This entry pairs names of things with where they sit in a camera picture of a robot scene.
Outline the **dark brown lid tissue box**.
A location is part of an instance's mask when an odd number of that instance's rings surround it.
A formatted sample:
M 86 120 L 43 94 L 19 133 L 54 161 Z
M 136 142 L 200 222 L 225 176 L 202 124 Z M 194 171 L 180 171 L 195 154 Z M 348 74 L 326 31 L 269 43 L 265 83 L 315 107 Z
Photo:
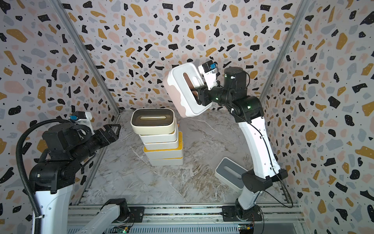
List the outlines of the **dark brown lid tissue box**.
M 176 128 L 176 117 L 167 108 L 137 109 L 131 116 L 131 126 L 138 135 L 171 134 Z

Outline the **yellow lid tissue box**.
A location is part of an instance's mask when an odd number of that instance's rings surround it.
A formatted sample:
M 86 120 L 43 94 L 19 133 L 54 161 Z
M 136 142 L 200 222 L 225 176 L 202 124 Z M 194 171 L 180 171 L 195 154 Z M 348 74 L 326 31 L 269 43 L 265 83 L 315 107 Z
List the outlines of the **yellow lid tissue box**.
M 149 160 L 152 166 L 180 166 L 183 164 L 184 158 L 174 158 L 174 159 L 159 159 L 159 160 Z
M 159 160 L 159 159 L 174 159 L 183 157 L 183 133 L 178 132 L 179 146 L 176 149 L 166 149 L 166 150 L 147 150 L 144 146 L 143 152 L 146 154 L 149 160 Z

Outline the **white pink tissue box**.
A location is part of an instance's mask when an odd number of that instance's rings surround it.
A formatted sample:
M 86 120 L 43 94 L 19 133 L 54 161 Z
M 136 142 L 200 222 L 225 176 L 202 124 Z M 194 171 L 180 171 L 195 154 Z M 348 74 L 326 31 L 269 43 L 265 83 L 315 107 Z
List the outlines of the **white pink tissue box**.
M 192 89 L 203 86 L 203 79 L 193 63 L 172 68 L 163 79 L 163 86 L 182 118 L 198 116 L 212 106 L 211 103 L 199 104 L 193 94 Z

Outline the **light bamboo lid tissue box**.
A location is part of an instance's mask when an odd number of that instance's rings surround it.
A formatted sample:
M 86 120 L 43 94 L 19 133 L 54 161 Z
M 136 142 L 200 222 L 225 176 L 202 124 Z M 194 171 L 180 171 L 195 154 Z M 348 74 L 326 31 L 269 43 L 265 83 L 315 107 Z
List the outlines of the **light bamboo lid tissue box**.
M 144 143 L 147 150 L 166 150 L 166 149 L 176 149 L 179 146 L 179 139 L 175 142 L 163 142 L 163 143 Z

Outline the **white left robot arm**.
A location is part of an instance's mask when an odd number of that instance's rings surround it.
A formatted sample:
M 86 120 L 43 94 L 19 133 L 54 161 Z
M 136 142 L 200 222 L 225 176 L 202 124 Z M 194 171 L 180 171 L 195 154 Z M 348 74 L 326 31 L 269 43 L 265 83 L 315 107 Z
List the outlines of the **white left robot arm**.
M 29 176 L 41 212 L 35 214 L 34 221 L 41 222 L 41 233 L 67 232 L 68 206 L 76 173 L 97 150 L 117 141 L 120 129 L 119 124 L 106 124 L 92 131 L 88 126 L 70 122 L 52 126 L 43 133 L 47 150 Z

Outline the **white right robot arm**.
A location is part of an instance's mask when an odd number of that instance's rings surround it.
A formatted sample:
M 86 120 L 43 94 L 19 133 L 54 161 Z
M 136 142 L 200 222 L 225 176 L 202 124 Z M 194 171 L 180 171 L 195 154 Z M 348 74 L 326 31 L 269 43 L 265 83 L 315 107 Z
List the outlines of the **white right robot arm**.
M 258 196 L 274 182 L 288 174 L 277 163 L 266 132 L 264 110 L 260 100 L 247 94 L 249 74 L 239 67 L 224 70 L 224 84 L 208 89 L 197 88 L 197 103 L 207 106 L 216 102 L 224 106 L 238 123 L 246 139 L 253 169 L 242 174 L 243 190 L 235 202 L 236 216 L 240 220 L 252 217 Z

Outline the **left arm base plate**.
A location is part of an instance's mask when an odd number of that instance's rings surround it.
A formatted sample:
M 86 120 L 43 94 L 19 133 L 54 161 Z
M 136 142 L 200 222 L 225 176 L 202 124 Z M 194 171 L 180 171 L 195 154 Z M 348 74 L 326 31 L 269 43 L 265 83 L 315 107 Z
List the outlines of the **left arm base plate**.
M 142 223 L 145 213 L 144 206 L 130 206 L 125 211 L 120 208 L 119 216 L 113 221 L 114 224 Z

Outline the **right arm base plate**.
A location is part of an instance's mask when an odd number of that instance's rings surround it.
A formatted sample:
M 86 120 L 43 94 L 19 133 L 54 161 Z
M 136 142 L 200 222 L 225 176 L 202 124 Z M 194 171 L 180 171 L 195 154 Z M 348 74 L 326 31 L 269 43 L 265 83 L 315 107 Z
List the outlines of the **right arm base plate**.
M 243 210 L 240 206 L 223 206 L 222 212 L 224 222 L 252 222 L 262 221 L 263 216 L 258 205 L 248 210 Z

